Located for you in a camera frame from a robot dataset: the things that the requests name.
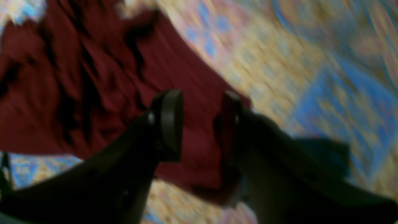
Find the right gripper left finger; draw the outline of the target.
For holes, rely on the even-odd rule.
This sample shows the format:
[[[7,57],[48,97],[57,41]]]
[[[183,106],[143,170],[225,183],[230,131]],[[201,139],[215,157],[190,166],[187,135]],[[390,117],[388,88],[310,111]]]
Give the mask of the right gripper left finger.
[[[179,162],[183,93],[169,90],[101,152],[34,186],[1,173],[2,224],[138,224],[155,169]]]

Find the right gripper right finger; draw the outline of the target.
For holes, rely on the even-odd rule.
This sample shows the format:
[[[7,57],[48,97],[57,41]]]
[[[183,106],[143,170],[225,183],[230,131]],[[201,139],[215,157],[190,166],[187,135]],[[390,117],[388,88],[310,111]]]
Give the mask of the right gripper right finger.
[[[223,94],[222,149],[247,180],[259,224],[393,224],[397,203],[345,182],[263,115]]]

